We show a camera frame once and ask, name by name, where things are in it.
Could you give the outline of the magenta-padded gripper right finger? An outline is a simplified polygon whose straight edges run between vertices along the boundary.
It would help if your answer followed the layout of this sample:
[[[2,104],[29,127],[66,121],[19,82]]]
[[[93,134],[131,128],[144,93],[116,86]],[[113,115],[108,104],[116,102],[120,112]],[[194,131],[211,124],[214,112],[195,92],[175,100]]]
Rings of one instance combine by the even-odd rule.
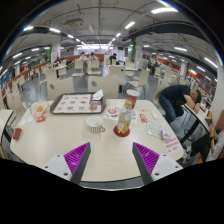
[[[182,166],[168,154],[159,155],[153,150],[138,143],[133,144],[132,153],[145,185],[182,169]]]

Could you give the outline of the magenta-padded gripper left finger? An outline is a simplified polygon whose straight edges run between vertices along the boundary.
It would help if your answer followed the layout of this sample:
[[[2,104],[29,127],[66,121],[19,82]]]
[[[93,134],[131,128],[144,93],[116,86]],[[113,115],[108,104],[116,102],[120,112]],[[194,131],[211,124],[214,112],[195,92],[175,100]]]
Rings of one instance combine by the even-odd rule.
[[[90,153],[90,143],[87,142],[64,155],[56,154],[43,166],[43,169],[79,185]]]

